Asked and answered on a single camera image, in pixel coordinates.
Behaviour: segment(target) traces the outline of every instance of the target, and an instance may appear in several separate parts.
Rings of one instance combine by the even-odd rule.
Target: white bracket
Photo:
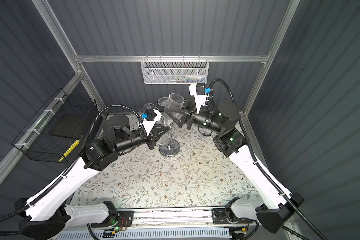
[[[102,223],[109,216],[108,208],[103,203],[90,206],[65,205],[64,210],[71,217],[64,229],[87,223]]]
[[[201,106],[205,106],[205,101],[207,99],[207,95],[206,94],[197,95],[197,93],[196,93],[196,83],[189,84],[189,94],[191,96],[195,97],[196,110],[197,110],[197,113],[199,113]]]
[[[286,203],[284,197],[279,195],[279,192],[268,181],[268,179],[265,178],[265,176],[260,172],[258,167],[254,164],[248,146],[244,145],[243,147],[240,147],[239,153],[232,153],[229,158],[244,172],[245,176],[251,181],[251,183],[253,183],[254,187],[261,195],[261,198],[263,199],[265,205],[269,209],[279,209],[280,203]],[[258,163],[262,166],[264,171],[274,180],[274,182],[279,185],[283,192],[287,196],[290,196],[291,192],[286,187],[284,187],[260,161],[258,161]]]
[[[154,109],[154,112],[157,114],[153,121],[147,121],[146,119],[143,119],[143,126],[145,128],[145,131],[147,132],[147,135],[151,132],[152,128],[154,127],[155,123],[160,121],[161,113],[159,110]]]

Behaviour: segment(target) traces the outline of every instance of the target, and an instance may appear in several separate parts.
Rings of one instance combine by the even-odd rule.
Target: gray corrugated wall
[[[32,116],[73,75],[32,2],[0,1],[0,161]],[[34,195],[65,167],[20,159],[0,185],[0,217],[14,210],[15,200]],[[0,228],[16,230],[18,221],[10,219]]]
[[[50,1],[78,55],[262,55],[287,3]]]
[[[360,0],[300,3],[249,118],[306,216],[329,239],[360,239]]]
[[[288,0],[50,1],[78,55],[264,55]],[[106,105],[140,111],[188,85],[144,84],[139,63],[84,63]],[[224,79],[243,108],[260,63],[211,63],[208,82]],[[215,102],[227,99],[225,89]]]

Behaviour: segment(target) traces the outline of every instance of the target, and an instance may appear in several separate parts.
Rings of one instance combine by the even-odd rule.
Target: black wire mesh basket
[[[41,118],[27,124],[12,145],[34,161],[69,163],[99,112],[91,98],[64,95],[54,101],[56,104],[44,110]]]

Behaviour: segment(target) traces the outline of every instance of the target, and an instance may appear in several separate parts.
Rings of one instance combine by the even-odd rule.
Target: black cable
[[[110,106],[107,106],[107,107],[101,109],[99,111],[99,113],[97,114],[97,116],[95,117],[95,119],[93,120],[93,123],[92,123],[91,127],[88,130],[87,136],[84,138],[84,141],[82,142],[82,146],[80,148],[80,151],[77,154],[77,156],[75,157],[75,160],[64,170],[64,172],[62,173],[62,176],[60,176],[55,182],[53,182],[53,184],[51,184],[45,191],[43,191],[40,195],[38,195],[38,197],[36,197],[29,204],[25,205],[24,207],[20,208],[19,210],[15,211],[15,212],[12,212],[12,213],[0,218],[0,223],[7,220],[7,219],[9,219],[9,218],[12,218],[12,217],[20,214],[22,212],[24,212],[25,210],[27,210],[29,208],[30,205],[31,206],[35,205],[39,200],[41,200],[45,195],[47,195],[52,189],[54,189],[64,179],[63,176],[66,176],[71,171],[72,167],[76,164],[77,160],[79,159],[81,154],[84,152],[84,149],[85,149],[85,146],[86,146],[87,141],[89,139],[89,136],[91,135],[91,133],[92,133],[92,131],[93,131],[95,125],[96,125],[96,122],[99,120],[101,114],[105,110],[107,110],[109,108],[115,108],[115,107],[126,108],[126,109],[130,110],[133,114],[135,114],[135,116],[137,117],[137,119],[139,121],[139,125],[141,125],[141,128],[139,128],[140,136],[143,137],[143,138],[147,137],[147,133],[145,131],[145,128],[142,125],[142,120],[139,117],[139,114],[134,109],[132,109],[132,108],[126,106],[126,105],[123,105],[123,104],[113,104],[113,105],[110,105]],[[0,231],[0,236],[17,235],[17,234],[20,234],[20,231]]]
[[[203,135],[204,137],[210,137],[211,135],[212,135],[212,132],[213,131],[211,131],[211,133],[209,133],[209,134],[205,134],[205,133],[202,133],[202,132],[200,132],[200,128],[199,128],[200,126],[197,126],[197,131],[199,131],[199,133],[201,134],[201,135]]]
[[[206,100],[205,104],[207,104],[205,106],[205,110],[207,112],[210,112],[213,110],[213,108],[215,107],[215,102],[213,101],[213,89],[211,89],[211,91],[209,93],[206,94],[208,99]]]
[[[259,222],[256,220],[253,220],[253,221],[256,223],[256,227],[254,227],[254,230],[251,233],[247,233],[242,240],[246,240],[246,239],[250,238],[259,228]]]
[[[293,235],[295,235],[298,238],[301,238],[302,240],[309,240],[308,238],[304,237],[303,235],[298,234],[297,232],[295,232],[294,230],[287,228],[286,226],[281,226],[282,229],[286,230],[287,232],[292,233]]]
[[[212,88],[212,86],[213,86],[216,82],[220,82],[220,83],[225,87],[225,89],[227,89],[228,94],[229,94],[229,96],[231,97],[232,102],[236,104],[236,101],[235,101],[235,98],[233,97],[233,94],[232,94],[231,89],[229,88],[228,84],[226,84],[225,81],[222,80],[221,78],[215,78],[214,80],[212,80],[208,87],[209,87],[209,88]],[[213,101],[213,98],[210,98],[209,102],[211,103],[211,108],[208,108],[208,106],[207,106],[207,107],[206,107],[206,111],[207,111],[207,112],[212,111],[213,108],[215,107],[215,102]],[[243,133],[244,133],[244,132],[245,132],[245,129],[244,129],[244,124],[243,124],[243,121],[241,120],[241,118],[239,119],[239,124],[240,124],[241,130],[242,130]]]
[[[131,150],[122,152],[122,153],[120,153],[120,154],[118,155],[118,157],[120,157],[120,156],[122,156],[122,155],[124,155],[124,154],[127,154],[127,153],[129,153],[129,152],[131,152],[132,150],[135,150],[135,149],[136,149],[136,148],[134,147],[134,148],[132,148]]]
[[[89,223],[87,223],[87,228],[88,228],[88,231],[89,231],[89,234],[91,235],[91,237],[94,239],[94,240],[99,240],[92,232],[92,229],[91,229],[91,225]]]
[[[112,235],[114,235],[113,232],[114,232],[114,229],[113,229],[113,228],[106,229],[106,230],[104,230],[102,237],[106,237],[106,236],[112,237]]]
[[[216,78],[214,79],[210,84],[209,84],[209,87],[211,88],[213,86],[214,83],[216,83],[217,81],[221,82],[224,87],[227,89],[233,103],[236,104],[235,102],[235,99],[233,98],[233,94],[231,92],[231,90],[229,89],[228,85],[225,83],[224,80],[220,79],[220,78]],[[313,225],[313,223],[311,221],[308,220],[308,218],[306,218],[304,216],[304,214],[298,209],[298,207],[291,201],[291,199],[283,192],[283,190],[279,187],[279,185],[277,185],[274,180],[269,177],[269,175],[264,171],[264,169],[262,168],[262,166],[259,164],[258,160],[256,159],[256,156],[254,155],[254,151],[253,151],[253,148],[252,148],[252,145],[249,141],[249,138],[248,138],[248,134],[247,132],[245,131],[245,128],[244,128],[244,124],[240,118],[239,120],[239,124],[240,124],[240,128],[241,130],[243,131],[243,134],[244,134],[244,137],[245,137],[245,140],[247,142],[247,146],[250,150],[250,154],[251,154],[251,157],[255,163],[255,165],[258,167],[258,169],[261,171],[261,173],[265,176],[266,179],[268,179],[268,181],[276,188],[276,190],[279,192],[279,194],[281,194],[283,196],[283,198],[287,201],[287,203],[293,208],[293,210],[303,219],[303,221],[323,240],[328,240],[321,232],[320,230],[315,226]]]

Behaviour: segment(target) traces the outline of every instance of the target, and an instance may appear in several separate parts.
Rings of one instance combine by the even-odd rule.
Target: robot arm
[[[259,220],[268,231],[276,233],[282,224],[294,213],[292,207],[282,195],[275,189],[269,180],[254,163],[244,136],[235,128],[240,119],[237,106],[230,101],[223,101],[213,114],[200,111],[197,107],[188,103],[186,109],[165,109],[165,112],[173,121],[182,127],[187,125],[190,129],[193,124],[198,127],[216,132],[213,142],[219,151],[229,157],[253,183],[264,202],[250,202],[235,198],[226,206],[226,216],[231,222],[240,218]],[[176,119],[174,113],[181,113],[182,117]],[[303,202],[300,194],[292,194],[258,161],[261,168],[279,186],[279,188],[291,199],[294,205],[299,206]]]
[[[25,213],[21,214],[24,219],[19,223],[20,234],[44,240],[65,228],[87,223],[104,223],[108,226],[117,221],[118,212],[112,202],[91,206],[71,206],[65,205],[64,202],[78,187],[116,161],[119,156],[144,143],[152,150],[156,141],[170,129],[156,124],[161,118],[158,110],[147,109],[142,116],[142,125],[149,134],[143,138],[139,135],[139,130],[129,129],[129,120],[126,116],[120,116],[104,122],[105,137],[89,142],[66,176],[60,174],[39,193],[29,199],[19,199],[15,203],[16,209],[29,205],[58,178],[63,177],[63,180],[41,200],[33,206],[29,205]]]
[[[259,220],[267,230],[273,233],[277,232],[294,211],[259,168],[254,165],[245,138],[235,128],[235,124],[240,119],[236,105],[229,101],[223,101],[213,114],[201,111],[191,102],[187,102],[185,106],[186,109],[166,109],[165,112],[180,127],[186,124],[187,129],[190,129],[192,124],[196,124],[216,132],[217,135],[213,138],[215,146],[226,157],[230,157],[245,173],[264,201],[245,203],[243,199],[234,198],[225,206],[227,219],[231,222],[235,222],[239,218]],[[175,118],[174,113],[181,113],[179,114],[180,119]],[[65,176],[60,174],[55,179],[63,177],[63,180],[50,192],[35,205],[30,205],[30,202],[48,189],[55,180],[33,197],[19,199],[15,204],[17,209],[29,205],[25,213],[20,214],[24,219],[19,223],[19,233],[33,239],[45,240],[56,235],[62,229],[89,222],[114,226],[120,216],[112,202],[91,206],[72,206],[65,205],[64,201],[80,185],[104,170],[119,156],[144,143],[152,150],[156,141],[170,129],[155,123],[160,117],[161,113],[152,109],[148,109],[142,115],[142,125],[149,132],[145,138],[139,135],[138,130],[129,130],[129,120],[126,116],[120,115],[113,122],[106,122],[103,126],[105,137],[89,142],[68,174]],[[302,203],[303,199],[299,194],[291,194],[262,164],[261,167],[284,193],[291,196],[295,205],[299,206]]]

